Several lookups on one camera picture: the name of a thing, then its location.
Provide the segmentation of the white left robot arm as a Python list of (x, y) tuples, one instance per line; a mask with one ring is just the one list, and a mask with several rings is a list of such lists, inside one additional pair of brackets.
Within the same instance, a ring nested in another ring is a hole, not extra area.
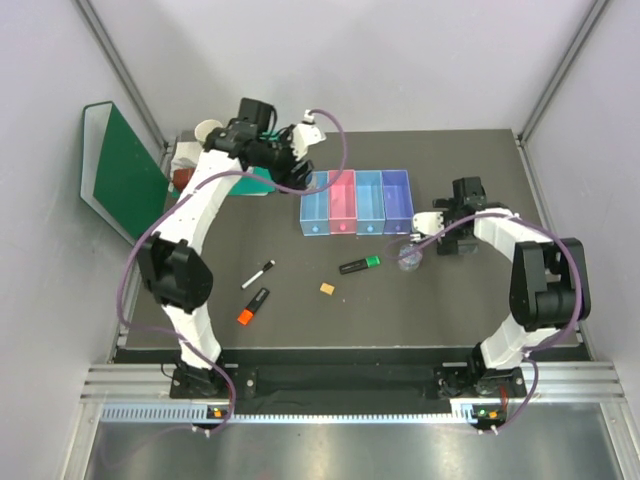
[(325, 139), (314, 115), (276, 130), (275, 108), (244, 98), (228, 124), (204, 122), (195, 136), (202, 150), (174, 209), (141, 241), (137, 262), (145, 287), (169, 317), (181, 348), (181, 366), (205, 396), (226, 387), (227, 374), (216, 366), (222, 348), (215, 338), (207, 302), (213, 275), (201, 257), (217, 213), (241, 178), (254, 168), (268, 171), (275, 188), (290, 192), (314, 186), (310, 146)]

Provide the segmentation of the pink drawer box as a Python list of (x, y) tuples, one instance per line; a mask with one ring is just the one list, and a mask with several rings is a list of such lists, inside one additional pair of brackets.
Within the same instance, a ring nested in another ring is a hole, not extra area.
[(357, 231), (357, 202), (355, 171), (329, 171), (329, 231), (331, 234), (355, 234)]

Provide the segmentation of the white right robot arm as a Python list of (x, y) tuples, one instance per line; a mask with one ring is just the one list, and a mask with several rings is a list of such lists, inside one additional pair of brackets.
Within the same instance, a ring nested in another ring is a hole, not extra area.
[(480, 242), (511, 264), (509, 314), (471, 351), (465, 367), (439, 367), (434, 376), (446, 398), (494, 395), (516, 382), (529, 355), (553, 346), (591, 310), (582, 243), (561, 239), (490, 202), (477, 177), (453, 181), (453, 195), (412, 218), (416, 247), (436, 246), (441, 256), (459, 255)]

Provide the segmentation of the purple drawer box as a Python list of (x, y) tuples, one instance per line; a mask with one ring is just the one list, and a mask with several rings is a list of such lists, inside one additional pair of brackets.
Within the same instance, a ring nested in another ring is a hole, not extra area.
[(387, 235), (408, 234), (414, 216), (410, 182), (406, 170), (382, 171), (385, 226)]

